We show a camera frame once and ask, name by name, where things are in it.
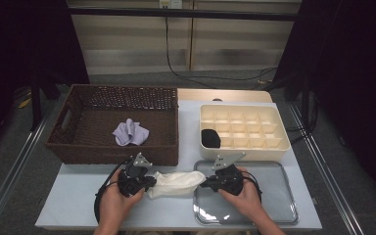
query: wicker basket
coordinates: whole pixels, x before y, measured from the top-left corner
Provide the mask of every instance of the wicker basket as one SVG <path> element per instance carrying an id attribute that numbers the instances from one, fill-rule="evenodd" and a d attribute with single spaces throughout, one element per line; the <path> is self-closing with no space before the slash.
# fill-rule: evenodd
<path id="1" fill-rule="evenodd" d="M 132 118 L 149 130 L 121 147 L 113 131 Z M 118 164 L 142 153 L 154 165 L 178 164 L 176 88 L 73 85 L 45 145 L 65 164 Z"/>

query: human hand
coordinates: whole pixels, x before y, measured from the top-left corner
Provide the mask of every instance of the human hand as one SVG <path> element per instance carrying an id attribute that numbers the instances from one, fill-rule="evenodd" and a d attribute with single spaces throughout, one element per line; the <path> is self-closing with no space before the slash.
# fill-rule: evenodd
<path id="1" fill-rule="evenodd" d="M 245 168 L 237 168 L 243 172 L 243 176 L 250 177 Z M 258 190 L 255 184 L 250 180 L 243 180 L 243 190 L 238 196 L 232 195 L 222 189 L 219 189 L 218 193 L 231 203 L 241 214 L 251 220 L 258 228 L 260 234 L 284 234 L 264 210 L 259 199 Z"/>
<path id="2" fill-rule="evenodd" d="M 129 214 L 132 207 L 138 203 L 145 192 L 144 189 L 133 196 L 125 197 L 118 190 L 118 169 L 110 180 L 111 184 L 106 188 L 100 203 L 100 221 L 94 234 L 118 234 L 121 223 Z"/>
<path id="3" fill-rule="evenodd" d="M 239 166 L 237 168 L 243 172 L 243 176 L 250 177 L 250 175 L 246 173 L 247 170 L 245 168 Z M 259 200 L 258 190 L 256 189 L 255 184 L 250 180 L 243 180 L 243 190 L 238 196 L 234 196 L 222 189 L 219 189 L 218 193 L 221 194 L 226 201 L 236 207 L 241 214 L 248 218 L 251 218 L 255 212 L 263 211 L 263 207 Z"/>

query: white cloth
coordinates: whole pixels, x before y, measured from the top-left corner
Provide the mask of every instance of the white cloth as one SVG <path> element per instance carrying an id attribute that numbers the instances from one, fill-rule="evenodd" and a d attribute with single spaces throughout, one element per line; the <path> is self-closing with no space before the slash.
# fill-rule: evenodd
<path id="1" fill-rule="evenodd" d="M 199 171 L 174 172 L 161 174 L 155 172 L 157 183 L 148 189 L 151 199 L 159 196 L 178 196 L 194 192 L 197 186 L 206 180 L 206 176 Z"/>
<path id="2" fill-rule="evenodd" d="M 126 123 L 121 122 L 117 129 L 113 132 L 116 137 L 116 142 L 120 146 L 128 144 L 141 145 L 148 139 L 149 130 L 140 126 L 140 122 L 133 122 L 131 118 L 126 120 Z"/>

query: silver tray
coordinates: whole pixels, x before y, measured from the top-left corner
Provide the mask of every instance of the silver tray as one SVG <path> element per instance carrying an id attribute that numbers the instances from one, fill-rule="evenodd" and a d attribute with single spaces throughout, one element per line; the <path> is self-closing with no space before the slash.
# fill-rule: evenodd
<path id="1" fill-rule="evenodd" d="M 296 224 L 299 220 L 289 180 L 278 162 L 238 162 L 257 180 L 262 191 L 261 203 L 267 214 L 278 224 Z M 194 169 L 205 176 L 214 175 L 213 162 L 199 161 Z M 251 224 L 236 208 L 211 188 L 198 187 L 194 193 L 194 213 L 197 220 L 207 224 Z"/>

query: cable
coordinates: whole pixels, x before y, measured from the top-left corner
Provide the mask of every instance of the cable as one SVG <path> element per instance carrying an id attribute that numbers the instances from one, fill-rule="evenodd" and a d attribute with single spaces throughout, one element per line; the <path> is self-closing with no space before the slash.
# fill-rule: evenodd
<path id="1" fill-rule="evenodd" d="M 298 142 L 298 141 L 300 141 L 304 138 L 307 138 L 313 132 L 314 128 L 316 127 L 317 118 L 318 118 L 319 101 L 318 101 L 316 95 L 314 96 L 313 99 L 314 100 L 313 100 L 313 108 L 312 108 L 312 112 L 311 112 L 311 121 L 310 121 L 307 129 L 305 129 L 304 126 L 286 129 L 287 131 L 303 131 L 305 133 L 305 134 L 299 136 L 298 138 L 291 140 L 290 141 L 291 144 L 295 144 L 296 142 Z"/>
<path id="2" fill-rule="evenodd" d="M 219 80 L 232 80 L 232 81 L 245 81 L 245 80 L 253 80 L 253 79 L 257 79 L 258 78 L 258 85 L 256 85 L 255 87 L 251 88 L 251 90 L 254 90 L 256 89 L 257 87 L 259 87 L 261 85 L 261 78 L 271 72 L 271 71 L 274 71 L 277 69 L 277 67 L 274 67 L 274 68 L 266 68 L 266 69 L 263 69 L 259 72 L 258 75 L 256 76 L 251 76 L 251 77 L 245 77 L 245 78 L 231 78 L 231 77 L 221 77 L 221 76 L 209 76 L 209 75 L 191 75 L 191 76 L 187 76 L 187 75 L 182 75 L 182 74 L 179 74 L 177 73 L 176 71 L 173 70 L 171 64 L 170 64 L 170 59 L 169 59 L 169 43 L 168 43 L 168 32 L 169 32 L 169 26 L 168 26 L 168 22 L 167 22 L 167 17 L 165 18 L 165 32 L 166 32 L 166 61 L 167 61 L 167 65 L 170 69 L 170 71 L 178 78 L 180 79 L 183 79 L 183 80 L 188 80 L 188 81 L 192 81 L 192 82 L 196 82 L 198 84 L 201 84 L 201 85 L 204 85 L 204 86 L 207 86 L 208 88 L 211 88 L 211 89 L 216 89 L 216 87 L 213 87 L 213 86 L 210 86 L 208 84 L 205 84 L 203 82 L 200 82 L 200 81 L 197 81 L 197 80 L 193 80 L 191 78 L 211 78 L 211 79 L 219 79 Z"/>
<path id="3" fill-rule="evenodd" d="M 116 170 L 118 170 L 118 168 L 121 165 L 127 164 L 127 161 L 129 161 L 129 160 L 124 160 L 124 161 L 122 161 L 121 163 L 119 163 L 119 164 L 117 164 L 115 166 L 115 168 L 109 174 L 109 176 L 107 177 L 106 181 L 99 188 L 99 191 L 96 194 L 96 200 L 94 201 L 94 215 L 96 216 L 97 222 L 99 222 L 99 220 L 100 220 L 100 203 L 102 201 L 102 196 L 105 193 L 106 188 L 109 187 L 109 186 L 111 186 L 114 183 L 118 183 L 117 181 L 109 183 L 109 181 L 112 178 L 112 176 L 115 174 Z"/>

